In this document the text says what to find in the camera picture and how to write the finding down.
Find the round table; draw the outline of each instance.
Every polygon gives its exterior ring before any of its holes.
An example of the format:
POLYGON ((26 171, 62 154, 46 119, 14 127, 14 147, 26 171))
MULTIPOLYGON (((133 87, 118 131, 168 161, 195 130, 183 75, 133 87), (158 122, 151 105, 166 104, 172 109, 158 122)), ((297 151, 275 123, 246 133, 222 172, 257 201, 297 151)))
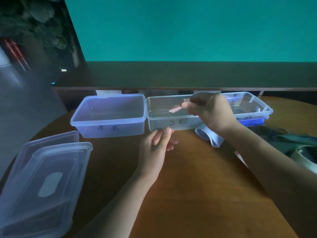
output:
MULTIPOLYGON (((274 112, 269 128, 317 136, 317 106, 262 97, 274 112)), ((76 130, 73 112, 33 137, 76 130)), ((149 132, 145 122, 145 134, 149 132)), ((84 139, 93 145, 71 237, 101 211, 130 178, 144 135, 84 139)), ((252 173, 226 142, 214 148, 194 130, 174 133, 179 144, 167 152, 157 181, 141 206, 130 237, 297 237, 252 173)))

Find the light blue cloth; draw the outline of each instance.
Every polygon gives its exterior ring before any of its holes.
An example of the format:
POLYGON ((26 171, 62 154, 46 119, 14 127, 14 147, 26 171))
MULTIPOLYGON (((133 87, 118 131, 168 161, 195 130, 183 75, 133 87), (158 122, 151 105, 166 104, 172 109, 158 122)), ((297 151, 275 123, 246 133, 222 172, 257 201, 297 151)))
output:
POLYGON ((210 140, 210 143, 213 147, 219 148, 223 143, 224 138, 217 135, 215 132, 211 131, 207 128, 206 125, 202 124, 198 128, 195 129, 196 134, 203 138, 204 140, 210 140))

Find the dark wooden shelf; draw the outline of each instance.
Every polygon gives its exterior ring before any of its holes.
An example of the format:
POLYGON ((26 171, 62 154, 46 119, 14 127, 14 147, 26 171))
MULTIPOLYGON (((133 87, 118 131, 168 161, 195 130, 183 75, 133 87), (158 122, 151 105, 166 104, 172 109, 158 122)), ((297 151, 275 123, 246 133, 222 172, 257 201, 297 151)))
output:
POLYGON ((55 89, 316 91, 316 62, 85 62, 55 89))

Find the small pink object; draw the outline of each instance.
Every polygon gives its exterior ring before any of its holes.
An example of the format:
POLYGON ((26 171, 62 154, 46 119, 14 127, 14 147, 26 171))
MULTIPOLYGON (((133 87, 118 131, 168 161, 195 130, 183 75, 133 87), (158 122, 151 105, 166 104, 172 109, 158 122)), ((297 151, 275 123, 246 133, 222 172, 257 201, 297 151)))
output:
POLYGON ((176 112, 178 112, 178 111, 180 111, 180 110, 182 110, 182 109, 183 109, 182 106, 175 105, 173 108, 171 108, 171 109, 169 110, 169 112, 170 112, 170 113, 176 113, 176 112))

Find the left hand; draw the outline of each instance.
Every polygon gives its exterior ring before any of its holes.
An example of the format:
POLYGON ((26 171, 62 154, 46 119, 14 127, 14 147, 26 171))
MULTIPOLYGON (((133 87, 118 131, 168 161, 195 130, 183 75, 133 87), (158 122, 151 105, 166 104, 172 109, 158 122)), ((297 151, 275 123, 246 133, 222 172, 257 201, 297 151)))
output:
POLYGON ((154 183, 164 163, 165 151, 173 150, 178 143, 172 139, 171 128, 155 130, 147 135, 140 144, 139 164, 136 172, 150 178, 154 183))

